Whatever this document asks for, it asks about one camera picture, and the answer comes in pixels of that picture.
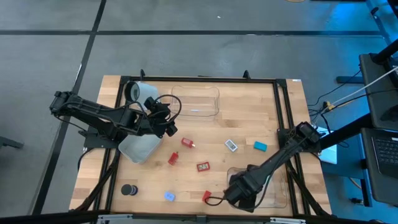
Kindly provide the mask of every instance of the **blue block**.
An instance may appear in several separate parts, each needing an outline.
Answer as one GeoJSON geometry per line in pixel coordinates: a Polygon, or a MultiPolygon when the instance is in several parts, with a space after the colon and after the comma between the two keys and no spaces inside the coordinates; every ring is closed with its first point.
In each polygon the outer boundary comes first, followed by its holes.
{"type": "Polygon", "coordinates": [[[254,143],[254,148],[263,152],[267,151],[267,145],[257,141],[254,143]]]}
{"type": "Polygon", "coordinates": [[[170,192],[165,192],[164,193],[164,198],[166,198],[166,200],[169,200],[171,202],[174,201],[175,195],[171,194],[170,192]]]}

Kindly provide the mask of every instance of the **blue object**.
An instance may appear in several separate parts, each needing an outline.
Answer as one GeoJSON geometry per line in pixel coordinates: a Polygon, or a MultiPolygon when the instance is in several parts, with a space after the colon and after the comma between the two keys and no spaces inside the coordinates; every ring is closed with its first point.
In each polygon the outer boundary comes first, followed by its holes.
{"type": "Polygon", "coordinates": [[[263,152],[267,151],[267,145],[257,141],[254,143],[254,148],[263,152]]]}
{"type": "Polygon", "coordinates": [[[164,193],[164,198],[166,198],[166,200],[169,200],[171,202],[174,201],[175,195],[171,194],[170,192],[165,192],[164,193]]]}

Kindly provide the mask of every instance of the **cyan block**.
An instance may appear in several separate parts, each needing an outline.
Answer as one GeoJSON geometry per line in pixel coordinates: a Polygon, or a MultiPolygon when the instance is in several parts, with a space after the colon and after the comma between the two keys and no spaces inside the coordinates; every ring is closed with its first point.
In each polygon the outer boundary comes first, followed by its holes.
{"type": "Polygon", "coordinates": [[[254,148],[263,152],[267,151],[267,145],[257,141],[254,143],[254,148]]]}
{"type": "Polygon", "coordinates": [[[169,201],[173,202],[174,199],[175,199],[175,195],[171,194],[170,192],[165,192],[164,193],[164,198],[166,198],[166,200],[169,200],[169,201]]]}

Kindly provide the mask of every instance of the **black metal frame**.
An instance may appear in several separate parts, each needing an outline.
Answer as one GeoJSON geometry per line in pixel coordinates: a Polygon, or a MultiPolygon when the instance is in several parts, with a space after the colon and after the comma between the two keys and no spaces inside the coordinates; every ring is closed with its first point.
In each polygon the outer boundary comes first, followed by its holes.
{"type": "MultiPolygon", "coordinates": [[[[369,1],[366,1],[369,9],[372,9],[369,1]]],[[[380,31],[368,31],[368,30],[354,30],[354,31],[321,31],[321,30],[98,30],[101,18],[106,5],[106,0],[101,0],[98,8],[95,22],[91,30],[0,30],[0,35],[88,35],[89,39],[81,60],[81,66],[76,76],[76,81],[73,85],[72,91],[78,93],[81,82],[88,64],[91,50],[97,35],[301,35],[301,36],[347,36],[355,35],[358,38],[361,37],[383,37],[389,44],[389,36],[384,30],[380,19],[376,16],[374,20],[379,26],[380,31]]],[[[156,77],[146,77],[146,80],[155,80],[156,77]]],[[[212,82],[221,82],[222,78],[214,79],[212,82]]],[[[208,82],[209,80],[204,79],[203,81],[196,80],[195,82],[208,82]]],[[[229,79],[229,82],[240,82],[236,79],[229,79]]],[[[40,183],[39,192],[36,196],[36,201],[32,210],[32,214],[40,214],[44,206],[45,198],[50,187],[50,183],[53,177],[55,167],[58,162],[60,151],[62,149],[63,141],[65,140],[68,124],[61,123],[58,130],[57,137],[54,139],[52,145],[52,153],[50,156],[49,164],[45,170],[44,177],[40,183]]],[[[296,163],[300,162],[299,157],[295,158],[296,163]]]]}
{"type": "MultiPolygon", "coordinates": [[[[293,116],[292,116],[292,110],[290,107],[290,100],[289,100],[289,94],[287,91],[287,84],[286,80],[284,79],[258,79],[258,78],[251,78],[249,75],[248,71],[245,71],[244,75],[242,78],[212,78],[212,77],[147,77],[144,73],[143,70],[141,70],[141,75],[139,77],[129,77],[129,76],[121,76],[120,82],[119,82],[119,89],[118,89],[118,95],[116,97],[116,106],[120,105],[120,100],[121,96],[123,94],[123,88],[124,85],[129,82],[129,81],[162,81],[162,82],[226,82],[226,83],[268,83],[272,84],[272,87],[274,89],[274,98],[275,98],[275,105],[276,105],[276,110],[277,110],[277,118],[279,122],[279,128],[284,128],[284,120],[282,116],[282,108],[280,104],[280,97],[279,97],[279,89],[278,86],[281,87],[283,94],[284,94],[284,101],[285,101],[285,107],[286,107],[286,113],[288,117],[288,122],[289,122],[289,128],[293,128],[294,123],[293,123],[293,116]]],[[[120,152],[116,151],[115,156],[120,156],[120,152]]],[[[298,177],[303,180],[303,171],[302,171],[302,165],[301,165],[301,160],[299,158],[299,155],[296,155],[298,157],[295,158],[295,163],[297,167],[297,173],[298,177]]],[[[107,161],[108,159],[104,159],[102,168],[107,166],[107,161]]],[[[116,176],[117,176],[117,165],[116,169],[112,174],[112,177],[110,178],[109,181],[109,189],[108,189],[108,196],[106,199],[106,205],[105,209],[110,210],[111,209],[111,203],[112,203],[112,198],[113,198],[113,192],[114,192],[114,186],[116,183],[116,176]]],[[[293,216],[294,215],[299,215],[299,210],[297,206],[297,199],[295,196],[295,188],[294,188],[294,180],[290,174],[290,172],[286,172],[287,174],[287,180],[288,180],[288,185],[289,185],[289,194],[290,194],[290,203],[292,206],[292,211],[293,211],[293,216]]],[[[302,201],[303,201],[303,208],[304,208],[304,213],[306,215],[310,214],[310,209],[308,202],[304,199],[304,196],[302,195],[302,201]]]]}

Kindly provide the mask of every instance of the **red block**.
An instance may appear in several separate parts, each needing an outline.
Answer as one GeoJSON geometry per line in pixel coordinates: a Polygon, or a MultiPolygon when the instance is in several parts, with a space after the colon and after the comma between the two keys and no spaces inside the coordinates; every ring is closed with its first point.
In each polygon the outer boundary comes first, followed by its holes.
{"type": "Polygon", "coordinates": [[[198,169],[198,172],[210,170],[210,164],[209,164],[209,162],[204,162],[202,164],[197,164],[197,169],[198,169]]]}
{"type": "Polygon", "coordinates": [[[177,159],[178,159],[178,153],[173,152],[172,156],[169,159],[169,164],[174,165],[175,161],[177,161],[177,159]]]}
{"type": "Polygon", "coordinates": [[[203,195],[203,198],[201,199],[203,202],[205,202],[206,198],[210,197],[211,192],[210,191],[205,191],[205,194],[203,195]]]}
{"type": "Polygon", "coordinates": [[[189,148],[195,147],[195,145],[193,144],[193,141],[189,140],[187,138],[182,138],[181,139],[181,144],[183,144],[184,146],[187,146],[189,148]]]}

